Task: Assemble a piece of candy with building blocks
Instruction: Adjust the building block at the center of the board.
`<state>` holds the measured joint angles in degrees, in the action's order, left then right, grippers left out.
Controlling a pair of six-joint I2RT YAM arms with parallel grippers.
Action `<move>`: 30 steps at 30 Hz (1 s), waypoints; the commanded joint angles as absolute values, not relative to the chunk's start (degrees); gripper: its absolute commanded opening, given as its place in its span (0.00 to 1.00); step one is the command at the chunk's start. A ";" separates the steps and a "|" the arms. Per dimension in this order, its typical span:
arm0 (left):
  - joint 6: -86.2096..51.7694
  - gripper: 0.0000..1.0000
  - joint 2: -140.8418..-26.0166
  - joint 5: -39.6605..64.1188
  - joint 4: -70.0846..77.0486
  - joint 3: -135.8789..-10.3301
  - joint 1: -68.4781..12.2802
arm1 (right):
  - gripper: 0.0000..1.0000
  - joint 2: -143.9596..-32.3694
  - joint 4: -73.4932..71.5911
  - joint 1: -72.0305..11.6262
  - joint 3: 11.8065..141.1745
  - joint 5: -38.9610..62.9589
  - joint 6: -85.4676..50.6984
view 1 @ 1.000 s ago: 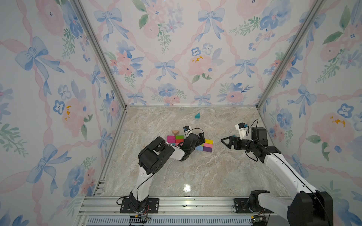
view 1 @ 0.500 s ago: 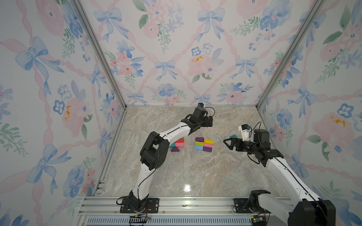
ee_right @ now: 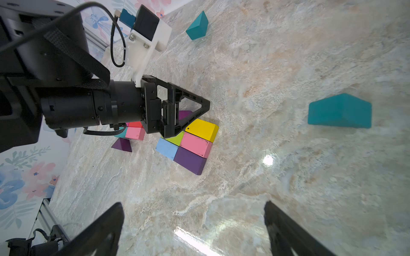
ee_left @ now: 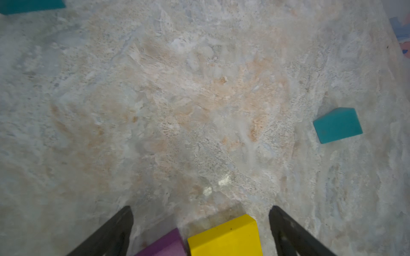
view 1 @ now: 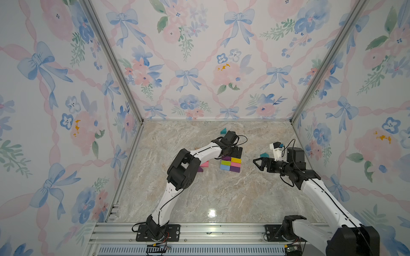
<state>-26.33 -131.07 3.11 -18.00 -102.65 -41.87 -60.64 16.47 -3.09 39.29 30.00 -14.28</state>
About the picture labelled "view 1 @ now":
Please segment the yellow small block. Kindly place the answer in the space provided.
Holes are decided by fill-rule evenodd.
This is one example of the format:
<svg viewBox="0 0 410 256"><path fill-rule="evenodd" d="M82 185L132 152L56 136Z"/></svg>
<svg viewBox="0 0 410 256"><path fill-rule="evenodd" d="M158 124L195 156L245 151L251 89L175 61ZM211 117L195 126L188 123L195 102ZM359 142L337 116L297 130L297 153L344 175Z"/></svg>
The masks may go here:
<svg viewBox="0 0 410 256"><path fill-rule="evenodd" d="M241 164L241 163L242 163L241 159L234 158L234 157L231 158L231 162L232 162L232 163L238 163L238 164Z"/></svg>

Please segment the lime green small block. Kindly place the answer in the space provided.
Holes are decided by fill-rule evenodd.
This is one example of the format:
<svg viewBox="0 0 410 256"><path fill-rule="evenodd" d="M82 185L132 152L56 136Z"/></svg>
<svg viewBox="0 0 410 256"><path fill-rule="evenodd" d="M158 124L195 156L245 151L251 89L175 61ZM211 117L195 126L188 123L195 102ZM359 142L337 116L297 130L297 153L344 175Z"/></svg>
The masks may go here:
<svg viewBox="0 0 410 256"><path fill-rule="evenodd" d="M221 161L221 165L224 165L224 166L231 166L231 164L232 164L231 161L225 161L225 160Z"/></svg>

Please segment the light blue rectangular block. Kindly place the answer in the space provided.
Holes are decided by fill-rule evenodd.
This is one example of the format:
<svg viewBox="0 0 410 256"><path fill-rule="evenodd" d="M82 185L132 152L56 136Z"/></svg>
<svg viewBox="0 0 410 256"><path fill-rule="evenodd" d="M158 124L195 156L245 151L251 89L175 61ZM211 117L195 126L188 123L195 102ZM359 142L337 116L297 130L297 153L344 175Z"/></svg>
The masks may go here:
<svg viewBox="0 0 410 256"><path fill-rule="evenodd" d="M223 165L223 164L220 165L220 169L221 169L221 170L229 171L230 168L231 168L231 167L230 167L229 165Z"/></svg>

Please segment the purple rectangular block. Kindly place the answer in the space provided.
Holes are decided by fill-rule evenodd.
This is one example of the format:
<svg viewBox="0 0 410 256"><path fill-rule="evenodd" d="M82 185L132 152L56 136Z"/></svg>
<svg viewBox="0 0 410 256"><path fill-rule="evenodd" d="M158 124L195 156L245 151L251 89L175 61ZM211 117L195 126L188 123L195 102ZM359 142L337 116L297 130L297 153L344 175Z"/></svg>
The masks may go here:
<svg viewBox="0 0 410 256"><path fill-rule="evenodd" d="M230 171L240 173L241 168L236 166L230 166Z"/></svg>

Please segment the light pink rectangular block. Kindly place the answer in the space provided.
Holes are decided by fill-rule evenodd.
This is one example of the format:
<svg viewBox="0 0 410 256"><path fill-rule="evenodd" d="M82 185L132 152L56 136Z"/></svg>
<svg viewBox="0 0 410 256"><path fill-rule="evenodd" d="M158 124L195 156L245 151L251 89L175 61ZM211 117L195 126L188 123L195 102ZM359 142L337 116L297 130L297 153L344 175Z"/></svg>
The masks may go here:
<svg viewBox="0 0 410 256"><path fill-rule="evenodd" d="M209 166L209 162L207 161L207 162L201 164L200 166L201 166L201 167L208 167L208 166Z"/></svg>

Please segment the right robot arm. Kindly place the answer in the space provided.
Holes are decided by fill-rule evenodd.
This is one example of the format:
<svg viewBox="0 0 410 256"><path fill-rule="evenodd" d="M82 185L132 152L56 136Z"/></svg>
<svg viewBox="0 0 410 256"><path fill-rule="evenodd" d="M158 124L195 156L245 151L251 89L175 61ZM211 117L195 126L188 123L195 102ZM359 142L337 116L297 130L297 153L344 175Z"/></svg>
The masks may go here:
<svg viewBox="0 0 410 256"><path fill-rule="evenodd" d="M276 231L266 231L271 241L281 236L294 243L299 255L303 254L302 240L326 256L378 256L381 238L372 226L364 225L354 217L327 189L319 174L306 167L305 154L301 148L273 150L274 157L260 157L253 163L260 171L276 173L289 178L288 185L303 192L325 218L330 230L325 231L312 224L302 215L287 215Z"/></svg>

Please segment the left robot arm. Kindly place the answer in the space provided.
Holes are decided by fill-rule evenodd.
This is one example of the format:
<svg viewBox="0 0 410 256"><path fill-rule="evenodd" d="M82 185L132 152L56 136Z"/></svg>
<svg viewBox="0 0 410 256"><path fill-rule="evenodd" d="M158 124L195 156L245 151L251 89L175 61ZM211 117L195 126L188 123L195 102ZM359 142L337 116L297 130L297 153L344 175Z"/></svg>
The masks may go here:
<svg viewBox="0 0 410 256"><path fill-rule="evenodd" d="M158 241L165 236L177 197L193 183L200 165L212 159L241 156L242 147L239 140L240 135L227 131L225 136L212 140L204 147L195 150L183 148L178 152L167 170L165 191L156 209L145 222L150 238Z"/></svg>

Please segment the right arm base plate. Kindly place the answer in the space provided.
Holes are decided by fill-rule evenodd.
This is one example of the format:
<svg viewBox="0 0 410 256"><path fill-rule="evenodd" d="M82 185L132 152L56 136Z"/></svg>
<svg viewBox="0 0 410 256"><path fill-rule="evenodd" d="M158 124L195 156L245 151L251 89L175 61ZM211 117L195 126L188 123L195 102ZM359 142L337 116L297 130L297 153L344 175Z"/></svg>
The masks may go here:
<svg viewBox="0 0 410 256"><path fill-rule="evenodd" d="M284 228L280 224L268 224L264 225L264 239L267 242L287 242L287 243L294 243L294 242L305 242L303 238L293 238L287 239L284 236Z"/></svg>

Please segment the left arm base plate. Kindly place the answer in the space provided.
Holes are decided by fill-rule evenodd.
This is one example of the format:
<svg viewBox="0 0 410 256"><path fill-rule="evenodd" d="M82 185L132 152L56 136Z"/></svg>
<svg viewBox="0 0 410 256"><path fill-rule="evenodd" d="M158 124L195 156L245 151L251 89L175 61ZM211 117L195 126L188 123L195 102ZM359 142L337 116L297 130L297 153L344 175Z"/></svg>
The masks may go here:
<svg viewBox="0 0 410 256"><path fill-rule="evenodd" d="M136 233L137 242L178 242L180 237L180 225L167 225L165 230L161 231L160 234L155 237L148 230L146 224L138 226L137 230L134 230Z"/></svg>

